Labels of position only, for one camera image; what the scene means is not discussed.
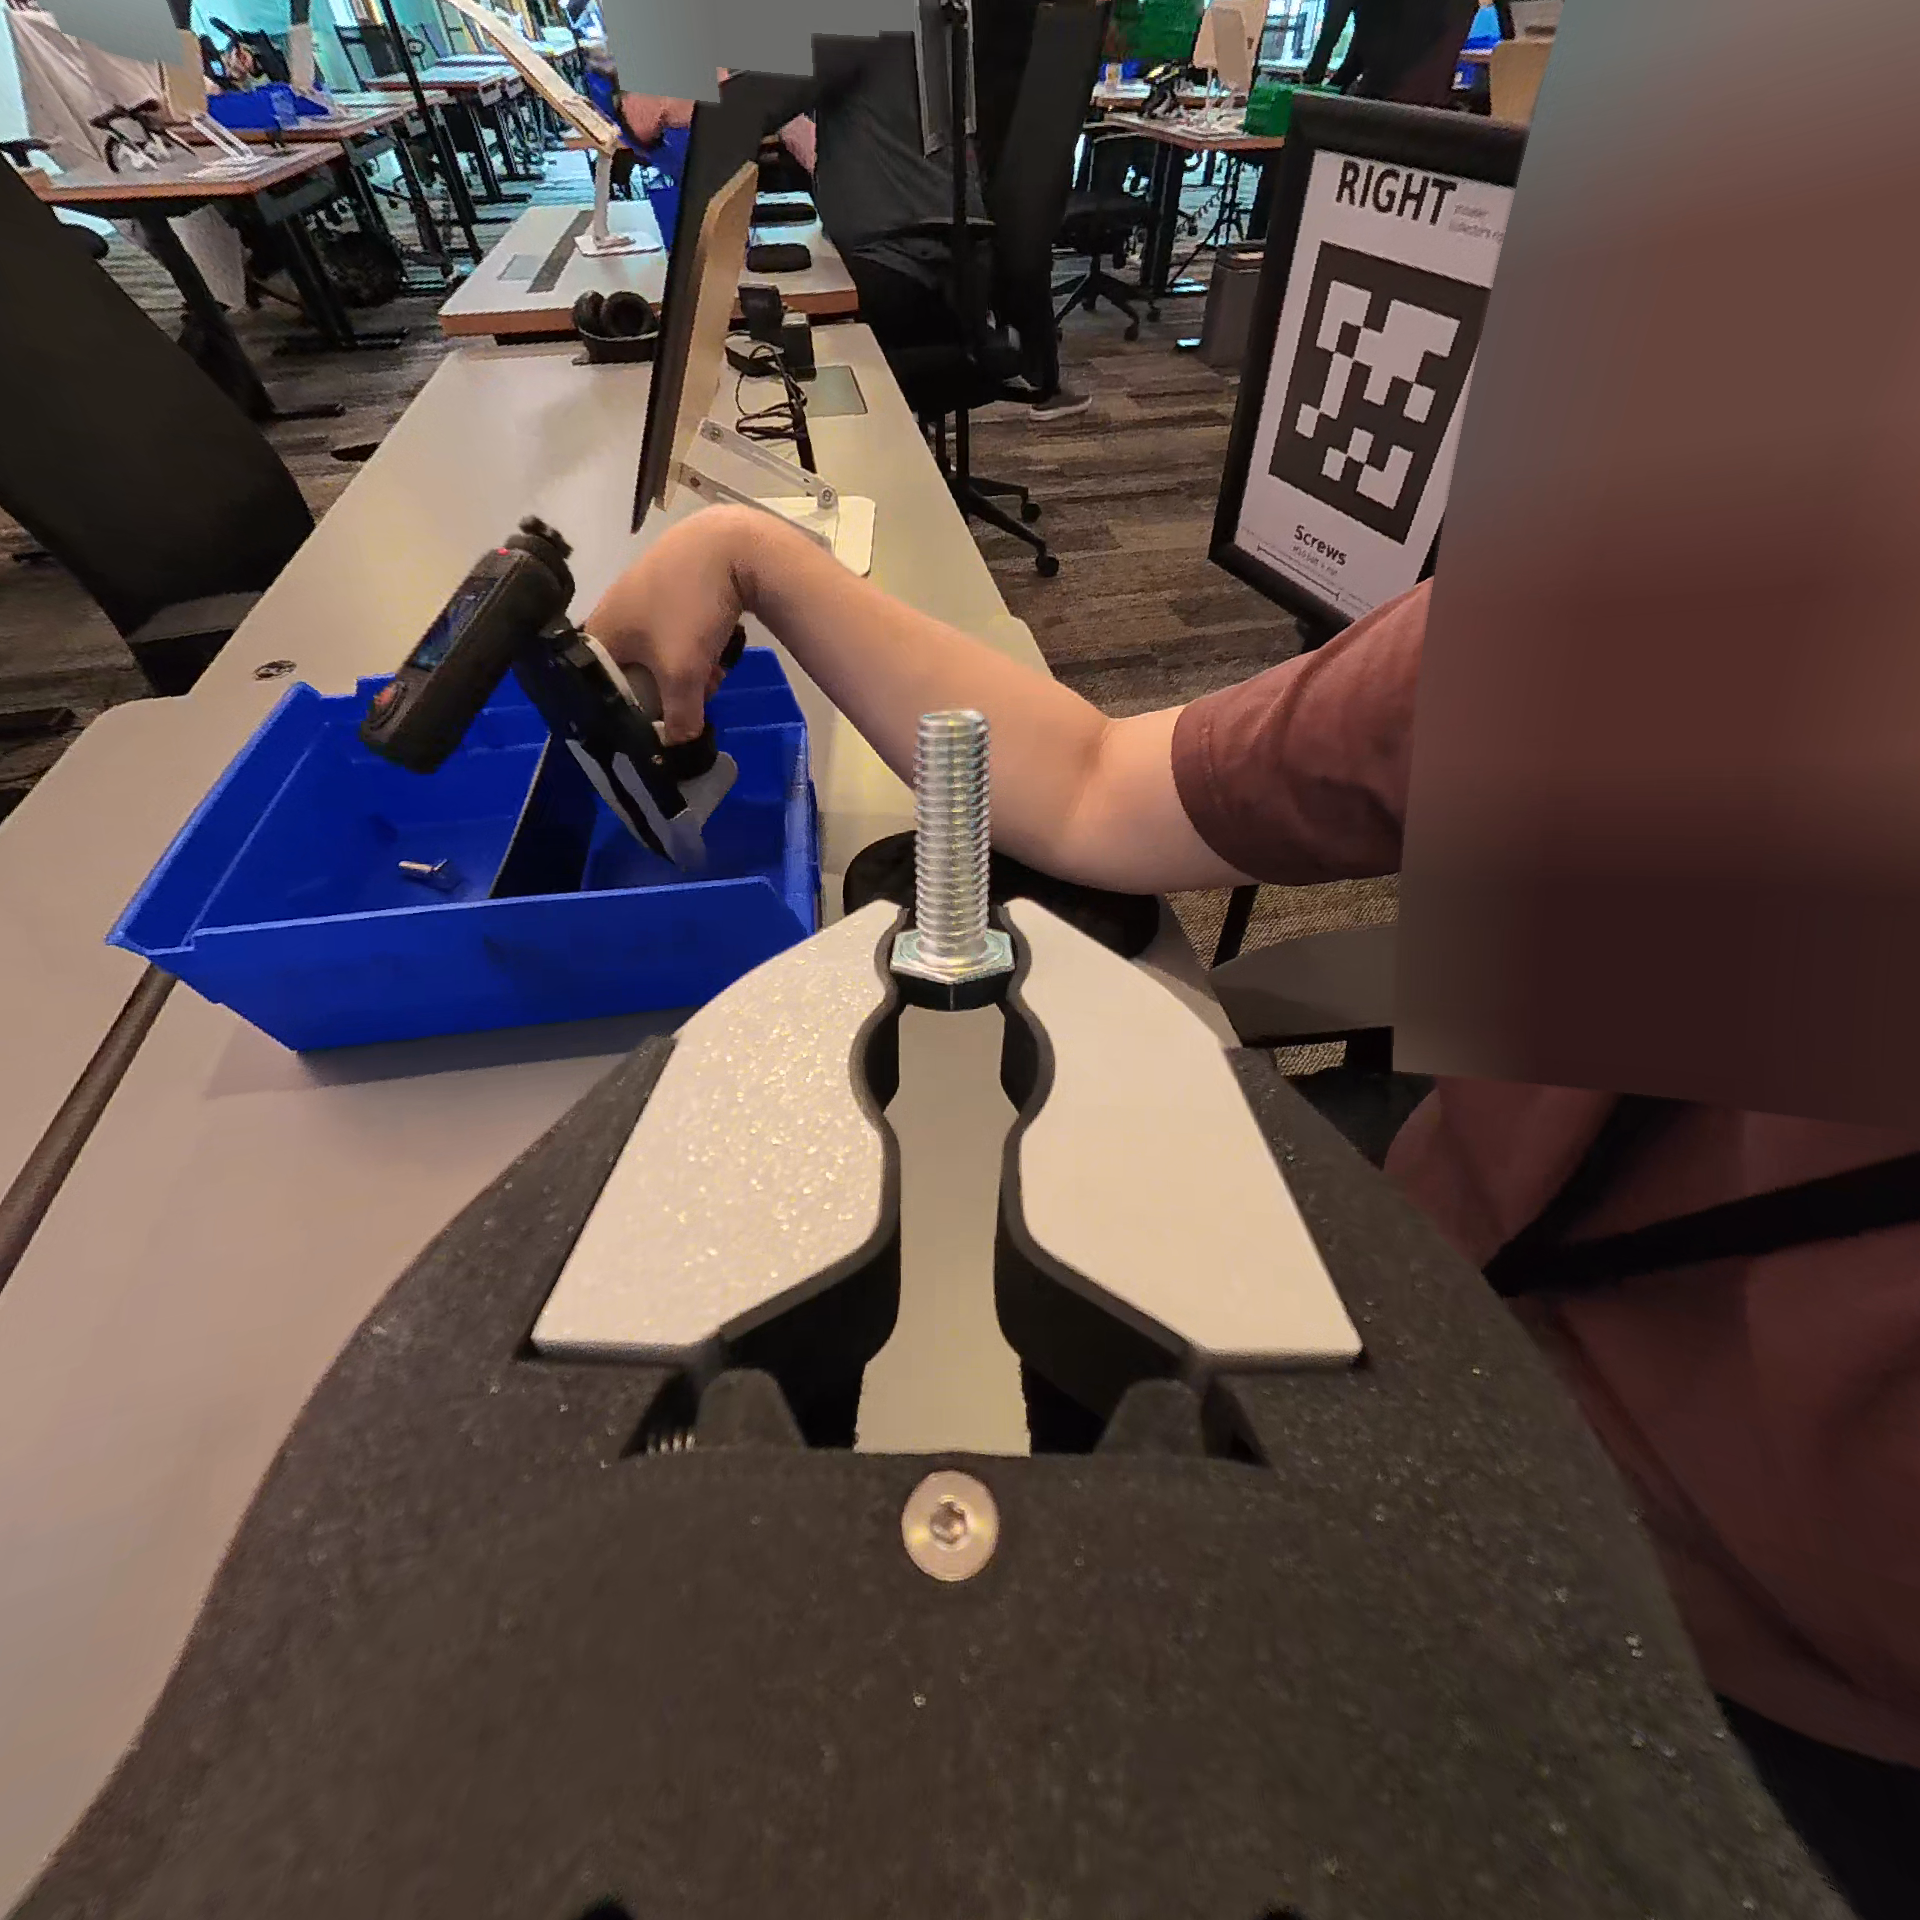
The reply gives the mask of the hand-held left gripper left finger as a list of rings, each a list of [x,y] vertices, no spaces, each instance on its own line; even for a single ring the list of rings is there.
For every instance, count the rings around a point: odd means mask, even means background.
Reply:
[[[776,1378],[851,1450],[901,1304],[897,903],[785,952],[684,1023],[532,1323],[549,1360]]]

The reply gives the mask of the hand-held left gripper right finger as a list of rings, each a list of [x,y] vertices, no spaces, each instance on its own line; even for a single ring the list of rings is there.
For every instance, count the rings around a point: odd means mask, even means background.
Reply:
[[[1211,1026],[1017,899],[994,1310],[1033,1447],[1093,1450],[1137,1386],[1351,1371],[1361,1334]]]

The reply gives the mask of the blue plastic parts bin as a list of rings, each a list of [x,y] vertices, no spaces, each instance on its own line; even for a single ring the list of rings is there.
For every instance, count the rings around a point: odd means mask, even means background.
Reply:
[[[709,1002],[820,926],[810,734],[752,648],[712,706],[737,785],[689,877],[603,806],[584,889],[490,901],[549,731],[515,683],[434,773],[376,757],[353,696],[289,689],[108,943],[289,1049],[433,1041]],[[449,857],[456,895],[397,877]]]

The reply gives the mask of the person's right forearm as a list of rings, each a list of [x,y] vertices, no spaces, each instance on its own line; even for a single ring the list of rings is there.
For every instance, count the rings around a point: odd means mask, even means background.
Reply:
[[[727,523],[744,611],[893,773],[912,773],[925,713],[988,721],[996,851],[1139,896],[1241,880],[1179,801],[1177,709],[1108,718],[1037,667],[857,578],[792,526],[748,510],[729,510]]]

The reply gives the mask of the person's right hand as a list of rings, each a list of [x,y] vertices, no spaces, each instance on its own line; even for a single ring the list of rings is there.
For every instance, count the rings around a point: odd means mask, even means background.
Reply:
[[[755,614],[756,568],[776,530],[745,507],[697,513],[626,565],[584,622],[615,665],[655,683],[672,747],[704,731],[706,703],[727,674],[723,654]]]

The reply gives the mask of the dark bin divider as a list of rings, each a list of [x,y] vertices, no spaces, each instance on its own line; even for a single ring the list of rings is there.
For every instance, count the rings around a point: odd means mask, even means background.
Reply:
[[[602,817],[603,806],[571,744],[552,736],[539,753],[488,899],[578,895]]]

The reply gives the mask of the black office chair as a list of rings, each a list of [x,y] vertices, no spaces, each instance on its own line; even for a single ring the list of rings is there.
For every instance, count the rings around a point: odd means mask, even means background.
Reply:
[[[3,506],[159,697],[197,687],[316,520],[259,426],[5,167]]]

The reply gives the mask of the black framed marker sign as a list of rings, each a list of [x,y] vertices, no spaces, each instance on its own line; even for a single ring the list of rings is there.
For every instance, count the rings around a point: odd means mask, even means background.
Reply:
[[[1528,128],[1305,94],[1211,563],[1315,648],[1431,577]]]

